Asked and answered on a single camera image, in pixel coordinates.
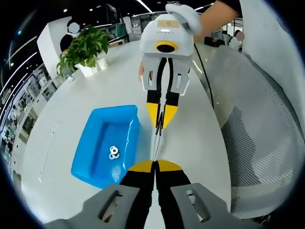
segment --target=human hand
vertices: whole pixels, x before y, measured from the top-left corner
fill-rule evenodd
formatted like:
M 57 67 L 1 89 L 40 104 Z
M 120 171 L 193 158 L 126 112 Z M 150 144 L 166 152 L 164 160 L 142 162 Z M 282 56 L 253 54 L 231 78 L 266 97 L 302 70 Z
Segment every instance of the human hand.
M 143 75 L 143 73 L 144 73 L 144 63 L 143 63 L 143 61 L 141 61 L 140 68 L 139 68 L 139 76 L 138 76 L 139 81 L 142 80 L 142 75 Z M 150 78 L 150 80 L 153 79 L 153 74 L 152 74 L 152 73 L 153 73 L 153 72 L 150 72 L 150 73 L 149 73 L 149 78 Z

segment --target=white pillar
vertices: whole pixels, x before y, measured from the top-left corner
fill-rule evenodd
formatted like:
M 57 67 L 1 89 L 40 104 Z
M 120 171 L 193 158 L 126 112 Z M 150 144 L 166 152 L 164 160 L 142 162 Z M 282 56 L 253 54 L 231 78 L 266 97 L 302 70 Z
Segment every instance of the white pillar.
M 72 17 L 49 22 L 37 39 L 37 46 L 46 69 L 52 79 L 57 77 L 56 66 L 61 54 L 60 42 L 67 31 L 67 23 Z

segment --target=label sticker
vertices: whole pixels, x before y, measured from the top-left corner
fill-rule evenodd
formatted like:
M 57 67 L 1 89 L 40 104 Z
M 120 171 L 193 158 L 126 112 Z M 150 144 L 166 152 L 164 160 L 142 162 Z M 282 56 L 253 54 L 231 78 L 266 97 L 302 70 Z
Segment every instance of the label sticker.
M 179 28 L 179 22 L 175 20 L 158 20 L 158 27 Z

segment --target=white plant pot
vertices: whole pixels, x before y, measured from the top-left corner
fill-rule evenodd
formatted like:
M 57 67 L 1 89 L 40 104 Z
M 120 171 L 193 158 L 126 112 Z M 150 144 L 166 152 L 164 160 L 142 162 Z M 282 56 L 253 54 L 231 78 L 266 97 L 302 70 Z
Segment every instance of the white plant pot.
M 99 71 L 97 63 L 95 64 L 95 67 L 93 67 L 93 68 L 87 67 L 87 66 L 82 66 L 81 64 L 77 64 L 77 65 L 75 65 L 75 67 L 79 68 L 85 77 L 90 77 Z
M 102 57 L 96 60 L 97 64 L 99 65 L 101 70 L 105 70 L 108 67 L 106 57 Z

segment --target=black cable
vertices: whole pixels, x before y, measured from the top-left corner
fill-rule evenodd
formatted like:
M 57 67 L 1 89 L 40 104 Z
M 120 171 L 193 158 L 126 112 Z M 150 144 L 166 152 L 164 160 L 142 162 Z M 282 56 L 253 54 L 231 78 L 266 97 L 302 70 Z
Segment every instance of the black cable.
M 209 86 L 210 95 L 211 95 L 211 102 L 212 102 L 212 108 L 214 109 L 214 99 L 213 99 L 213 95 L 212 95 L 212 90 L 211 90 L 210 82 L 209 82 L 208 76 L 206 75 L 205 68 L 204 68 L 204 65 L 203 65 L 203 62 L 202 62 L 201 56 L 200 56 L 200 54 L 199 54 L 199 52 L 198 52 L 198 49 L 197 49 L 197 46 L 196 46 L 196 44 L 195 44 L 195 43 L 194 43 L 194 46 L 195 46 L 196 52 L 197 52 L 197 54 L 198 54 L 198 57 L 199 57 L 199 60 L 200 60 L 201 66 L 202 66 L 202 68 L 203 68 L 203 72 L 204 72 L 204 75 L 205 75 L 206 81 L 207 81 L 208 86 Z

